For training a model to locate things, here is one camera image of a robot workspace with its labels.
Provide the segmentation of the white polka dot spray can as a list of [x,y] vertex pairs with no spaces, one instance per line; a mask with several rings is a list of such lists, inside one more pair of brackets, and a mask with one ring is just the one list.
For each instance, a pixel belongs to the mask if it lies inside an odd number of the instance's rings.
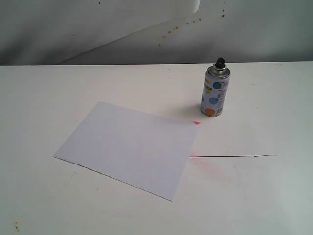
[[201,112],[209,117],[217,117],[223,111],[224,101],[230,82],[230,69],[221,57],[205,73],[202,92]]

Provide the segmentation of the white paper sheet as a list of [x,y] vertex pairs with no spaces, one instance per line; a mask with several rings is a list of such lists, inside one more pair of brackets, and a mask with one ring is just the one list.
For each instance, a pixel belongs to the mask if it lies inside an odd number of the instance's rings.
[[191,123],[98,102],[55,157],[171,201],[196,133]]

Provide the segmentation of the white backdrop sheet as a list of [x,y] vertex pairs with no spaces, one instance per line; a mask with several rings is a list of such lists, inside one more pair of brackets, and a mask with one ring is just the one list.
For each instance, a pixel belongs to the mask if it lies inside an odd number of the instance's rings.
[[310,61],[310,0],[3,0],[2,65]]

